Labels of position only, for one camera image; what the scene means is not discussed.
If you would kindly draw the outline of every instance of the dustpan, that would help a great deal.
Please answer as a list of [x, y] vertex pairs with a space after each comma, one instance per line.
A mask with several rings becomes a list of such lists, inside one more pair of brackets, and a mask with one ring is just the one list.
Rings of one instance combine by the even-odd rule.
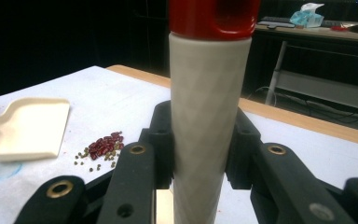
[[69, 102], [56, 98], [22, 98], [0, 116], [0, 161], [57, 157]]

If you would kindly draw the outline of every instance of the white table surface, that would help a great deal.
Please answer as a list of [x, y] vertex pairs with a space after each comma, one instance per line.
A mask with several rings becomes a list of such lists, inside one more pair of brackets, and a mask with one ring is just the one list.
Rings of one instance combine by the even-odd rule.
[[[110, 163], [103, 159], [75, 166], [75, 155], [115, 131], [123, 132], [125, 144], [137, 141], [141, 130], [149, 127], [154, 106], [170, 100], [170, 90], [94, 66], [0, 96], [0, 114], [12, 101], [30, 96], [66, 98], [70, 114], [57, 159], [0, 162], [0, 223], [12, 223], [37, 188], [53, 177], [76, 175], [88, 183], [108, 172]], [[263, 142], [290, 147], [323, 181], [342, 188], [347, 178], [358, 177], [358, 144], [246, 115]], [[215, 223], [257, 223], [249, 195], [247, 190], [231, 189], [225, 180]]]

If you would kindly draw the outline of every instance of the wooden table edge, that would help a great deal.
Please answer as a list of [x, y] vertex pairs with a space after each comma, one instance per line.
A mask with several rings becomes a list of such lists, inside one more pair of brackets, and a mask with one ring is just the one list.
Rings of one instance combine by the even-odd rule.
[[[143, 81], [147, 81], [162, 87], [171, 87], [171, 80], [167, 77], [161, 77], [123, 65], [113, 65], [107, 67], [106, 69], [129, 77], [141, 79]], [[257, 114], [267, 119], [274, 119], [316, 133], [323, 133], [358, 143], [358, 130], [353, 128], [327, 122], [321, 119], [307, 117], [291, 111], [283, 110], [270, 105], [263, 105], [243, 98], [240, 98], [239, 107], [242, 111]]]

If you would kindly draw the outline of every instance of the blue circular mark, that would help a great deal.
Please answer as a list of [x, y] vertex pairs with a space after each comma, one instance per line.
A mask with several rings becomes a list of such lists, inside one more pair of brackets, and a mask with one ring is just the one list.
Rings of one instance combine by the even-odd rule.
[[0, 180], [11, 178], [22, 168], [21, 162], [0, 163]]

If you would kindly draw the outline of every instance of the metal desk leg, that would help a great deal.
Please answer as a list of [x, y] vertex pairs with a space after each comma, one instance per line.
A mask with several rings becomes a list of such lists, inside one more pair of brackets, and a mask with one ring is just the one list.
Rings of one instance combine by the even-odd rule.
[[277, 64], [275, 65], [274, 73], [272, 74], [271, 82], [269, 83], [268, 94], [266, 98], [266, 105], [271, 105], [272, 95], [275, 92], [275, 87], [278, 82], [279, 74], [281, 72], [281, 64], [283, 61], [284, 53], [286, 52], [287, 41], [282, 42], [281, 51], [278, 56]]

